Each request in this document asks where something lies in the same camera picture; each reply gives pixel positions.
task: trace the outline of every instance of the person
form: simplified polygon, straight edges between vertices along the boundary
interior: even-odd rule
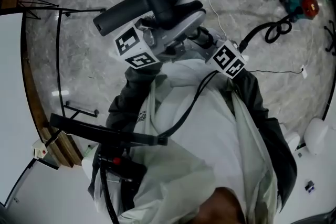
[[[199,59],[129,68],[106,126],[163,133],[211,71]],[[109,182],[120,223],[272,223],[297,177],[278,120],[268,117],[258,81],[245,69],[233,80],[217,74],[167,146],[137,147],[130,156],[147,172],[131,209],[122,206],[120,184]],[[98,170],[95,161],[89,191],[105,211]]]

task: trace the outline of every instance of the floor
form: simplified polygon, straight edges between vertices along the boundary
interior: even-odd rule
[[[123,0],[46,0],[68,8],[111,7]],[[217,17],[207,0],[201,0],[207,10],[206,27],[220,30]],[[334,19],[332,5],[327,0],[318,0],[320,13],[313,20],[301,20],[293,25],[293,31],[281,36],[272,45],[264,42],[265,33],[258,34],[244,54],[249,55],[248,70],[300,71],[307,66],[308,77],[290,73],[254,73],[260,83],[265,106],[270,115],[278,118],[287,129],[302,135],[309,121],[322,117],[328,100],[335,57],[325,52],[331,42],[323,26]],[[255,26],[279,20],[285,11],[279,0],[211,0],[218,12],[222,27],[229,39],[238,43]],[[30,48],[30,64],[38,93],[47,116],[51,112],[61,114],[58,97],[51,92],[57,90],[55,68],[55,39],[57,13],[41,11],[42,20],[28,20],[27,40]],[[112,40],[118,31],[101,37],[93,25],[96,13],[74,14],[62,18],[60,34],[60,69],[63,90],[70,95],[65,101],[80,108],[100,114],[94,119],[85,115],[78,119],[104,125],[108,108],[119,94],[127,66],[116,61]]]

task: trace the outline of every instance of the gray tile floor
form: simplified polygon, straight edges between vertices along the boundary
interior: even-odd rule
[[[122,0],[46,0],[68,8],[111,7]],[[207,0],[201,0],[207,10],[206,27],[220,30],[216,15]],[[307,66],[308,77],[301,74],[255,73],[259,79],[265,106],[270,115],[283,122],[287,129],[304,133],[309,121],[321,117],[328,99],[335,57],[324,48],[331,42],[323,26],[334,19],[331,3],[318,0],[320,14],[313,20],[301,20],[293,31],[281,36],[272,45],[258,34],[245,54],[250,56],[248,70],[300,71]],[[279,20],[285,12],[278,0],[211,0],[219,13],[222,27],[229,39],[238,43],[255,26]],[[61,113],[56,91],[55,38],[57,13],[40,11],[42,20],[28,20],[27,40],[30,62],[36,86],[46,111]],[[62,89],[69,90],[65,100],[86,109],[98,109],[97,119],[80,116],[78,119],[104,125],[113,98],[125,84],[126,65],[114,58],[112,40],[117,30],[101,37],[92,23],[96,14],[74,14],[62,18],[60,35],[60,66]]]

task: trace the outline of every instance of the black sleeve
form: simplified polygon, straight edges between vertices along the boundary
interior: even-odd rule
[[[162,63],[156,63],[148,67],[133,69],[128,68],[125,72],[127,79],[126,85],[121,90],[112,102],[109,109],[109,116],[106,120],[106,127],[133,132],[136,120],[138,119],[139,110],[150,92],[151,83],[156,75],[160,72]],[[96,151],[92,163],[92,178],[88,192],[93,197],[94,184],[99,170],[98,153],[100,152],[101,145]]]
[[[269,118],[268,109],[263,107],[263,98],[261,97],[257,78],[244,69],[233,79],[233,82],[238,87],[240,97],[266,144],[278,178],[278,192],[281,197],[282,207],[284,207],[297,178],[294,157],[285,141],[278,120]]]

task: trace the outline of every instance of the black jacket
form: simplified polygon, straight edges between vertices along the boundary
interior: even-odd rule
[[[142,69],[129,68],[125,72],[127,83],[110,106],[106,126],[132,132],[138,119],[142,103],[150,92],[150,85],[161,70],[162,64]],[[242,70],[234,79],[234,87],[251,114],[265,142],[278,179],[278,194],[284,207],[297,178],[297,167],[292,153],[281,132],[276,118],[268,117],[263,107],[258,80],[249,71]],[[99,169],[97,158],[93,161],[92,181],[89,192],[93,195],[96,174]]]

